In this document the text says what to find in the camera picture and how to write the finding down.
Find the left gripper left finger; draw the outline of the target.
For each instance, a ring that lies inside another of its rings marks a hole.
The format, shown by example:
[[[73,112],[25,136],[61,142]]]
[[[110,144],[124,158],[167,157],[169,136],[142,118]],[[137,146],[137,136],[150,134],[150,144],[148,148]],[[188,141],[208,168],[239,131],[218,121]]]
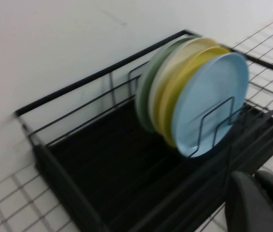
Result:
[[[225,206],[225,218],[229,232],[251,232],[254,200],[258,198],[258,188],[246,173],[235,171],[231,174]]]

